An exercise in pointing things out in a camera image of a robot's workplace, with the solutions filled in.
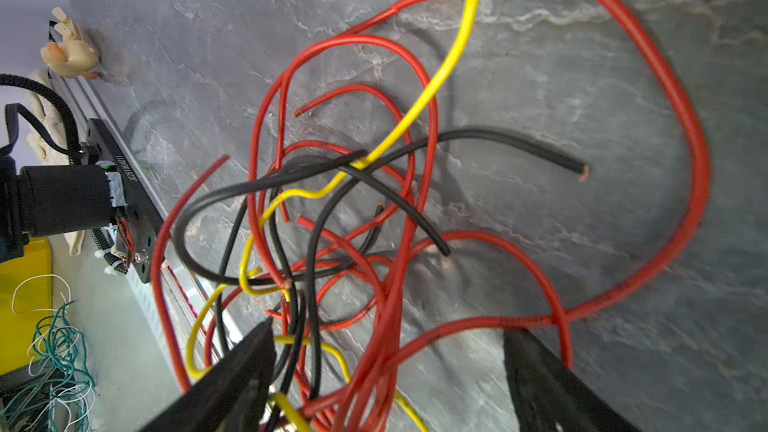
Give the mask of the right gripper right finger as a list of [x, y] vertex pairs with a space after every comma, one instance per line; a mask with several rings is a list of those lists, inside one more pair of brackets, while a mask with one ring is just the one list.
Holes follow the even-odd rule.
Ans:
[[521, 431], [635, 431], [525, 329], [503, 337], [508, 388]]

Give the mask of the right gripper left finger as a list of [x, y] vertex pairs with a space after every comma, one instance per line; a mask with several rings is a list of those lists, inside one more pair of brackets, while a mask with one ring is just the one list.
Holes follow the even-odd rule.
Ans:
[[257, 431], [276, 363], [272, 321], [248, 333], [144, 431]]

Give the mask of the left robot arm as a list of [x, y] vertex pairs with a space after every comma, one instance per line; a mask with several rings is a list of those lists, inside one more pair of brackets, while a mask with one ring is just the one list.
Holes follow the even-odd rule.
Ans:
[[[24, 255], [31, 238], [46, 237], [108, 225], [115, 216], [107, 172], [81, 163], [83, 150], [74, 115], [51, 88], [27, 77], [1, 75], [1, 84], [36, 93], [47, 100], [62, 120], [65, 145], [58, 145], [43, 123], [25, 106], [5, 106], [8, 143], [1, 147], [1, 260]], [[19, 120], [26, 120], [66, 165], [16, 169], [12, 157], [19, 138]]]

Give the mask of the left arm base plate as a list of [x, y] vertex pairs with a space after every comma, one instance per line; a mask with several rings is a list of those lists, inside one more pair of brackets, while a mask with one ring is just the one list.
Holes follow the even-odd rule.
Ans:
[[108, 274], [125, 276], [133, 271], [138, 279], [150, 282], [151, 259], [163, 218], [141, 181], [140, 171], [113, 137], [106, 122], [87, 121], [83, 144], [87, 162], [102, 167], [108, 176], [120, 176], [114, 189], [115, 218], [109, 225], [91, 230], [97, 245], [96, 256], [107, 262]]

